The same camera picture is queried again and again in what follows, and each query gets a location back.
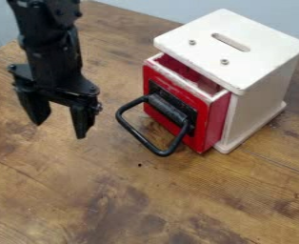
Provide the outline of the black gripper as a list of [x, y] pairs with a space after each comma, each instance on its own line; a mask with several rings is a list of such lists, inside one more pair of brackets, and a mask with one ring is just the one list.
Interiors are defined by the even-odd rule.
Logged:
[[86, 138], [90, 128], [95, 125], [95, 118], [103, 111], [98, 100], [99, 86], [82, 73], [52, 88], [42, 86], [28, 64], [12, 64], [8, 71], [14, 75], [14, 88], [20, 105], [32, 122], [39, 126], [51, 114], [50, 103], [59, 103], [70, 107], [76, 138]]

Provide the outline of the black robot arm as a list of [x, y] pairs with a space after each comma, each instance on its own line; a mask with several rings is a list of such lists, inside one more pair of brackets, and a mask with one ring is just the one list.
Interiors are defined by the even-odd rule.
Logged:
[[51, 104], [70, 107], [76, 137], [87, 137], [102, 112], [99, 86], [83, 75], [76, 20], [80, 0], [7, 0], [19, 27], [26, 64], [8, 66], [19, 102], [36, 125], [51, 115]]

